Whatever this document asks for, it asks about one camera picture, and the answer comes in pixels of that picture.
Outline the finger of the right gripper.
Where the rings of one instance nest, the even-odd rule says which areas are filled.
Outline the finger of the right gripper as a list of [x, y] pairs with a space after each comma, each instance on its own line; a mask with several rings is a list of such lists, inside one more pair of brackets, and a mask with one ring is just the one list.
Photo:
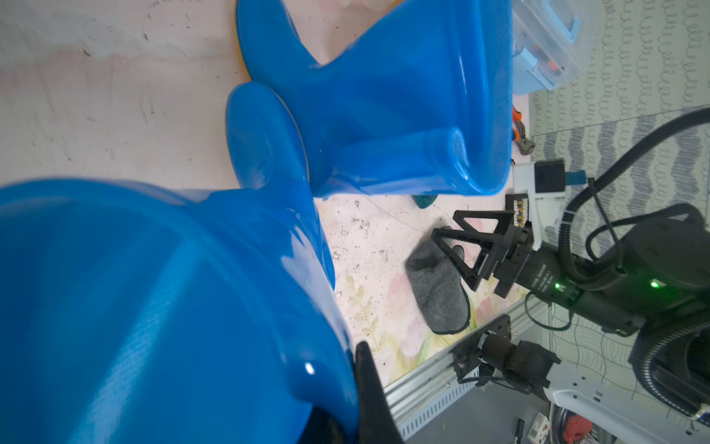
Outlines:
[[497, 233], [442, 228], [433, 231], [432, 241], [473, 292], [493, 276], [502, 255], [502, 235]]
[[[511, 247], [516, 235], [513, 218], [514, 213], [505, 210], [457, 210], [453, 215], [453, 221], [459, 225], [460, 230], [452, 231], [451, 239], [477, 245], [490, 245], [491, 247]], [[492, 232], [482, 232], [475, 229], [470, 220], [495, 221], [496, 226]]]

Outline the blue rubber boot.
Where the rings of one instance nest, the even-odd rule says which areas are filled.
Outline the blue rubber boot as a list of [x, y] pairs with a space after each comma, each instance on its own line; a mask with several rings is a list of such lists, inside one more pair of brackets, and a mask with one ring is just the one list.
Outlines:
[[237, 190], [2, 188], [3, 442], [355, 440], [352, 345], [295, 120], [253, 81], [226, 124]]
[[511, 169], [512, 4], [404, 1], [328, 64], [280, 1], [240, 1], [254, 83], [284, 103], [312, 193], [490, 196]]

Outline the grey blue microfibre cloth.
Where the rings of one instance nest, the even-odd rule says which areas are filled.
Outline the grey blue microfibre cloth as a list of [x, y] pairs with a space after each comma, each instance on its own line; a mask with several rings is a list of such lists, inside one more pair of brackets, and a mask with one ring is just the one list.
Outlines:
[[433, 240], [419, 242], [405, 262], [405, 271], [432, 333], [453, 335], [469, 327], [471, 307], [460, 274]]

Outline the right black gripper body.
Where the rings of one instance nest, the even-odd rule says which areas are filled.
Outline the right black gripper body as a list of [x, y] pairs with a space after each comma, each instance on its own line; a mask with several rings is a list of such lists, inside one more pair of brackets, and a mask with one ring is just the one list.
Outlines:
[[514, 285], [519, 285], [539, 300], [559, 305], [597, 324], [602, 331], [621, 336], [630, 336], [645, 324], [645, 316], [600, 290], [584, 290], [574, 284], [558, 262], [556, 247], [545, 242], [534, 250], [530, 224], [521, 228], [499, 222], [495, 233], [502, 236], [493, 271], [497, 296], [505, 298]]

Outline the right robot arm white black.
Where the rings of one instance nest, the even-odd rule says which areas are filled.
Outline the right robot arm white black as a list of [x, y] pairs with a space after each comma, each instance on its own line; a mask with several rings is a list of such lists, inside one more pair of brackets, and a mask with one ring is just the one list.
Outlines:
[[621, 220], [626, 229], [601, 256], [571, 250], [578, 211], [656, 146], [708, 124], [700, 109], [652, 131], [602, 176], [589, 179], [562, 212], [556, 244], [538, 242], [510, 211], [458, 211], [455, 229], [433, 242], [472, 289], [491, 277], [559, 305], [607, 333], [634, 337], [629, 361], [642, 388], [677, 414], [709, 422], [709, 234], [699, 210], [678, 203]]

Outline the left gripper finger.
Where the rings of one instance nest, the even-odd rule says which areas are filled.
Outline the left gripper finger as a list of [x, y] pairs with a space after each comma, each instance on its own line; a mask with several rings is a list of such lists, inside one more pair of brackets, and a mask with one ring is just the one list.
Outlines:
[[367, 342], [356, 346], [354, 376], [360, 412], [358, 443], [403, 444]]

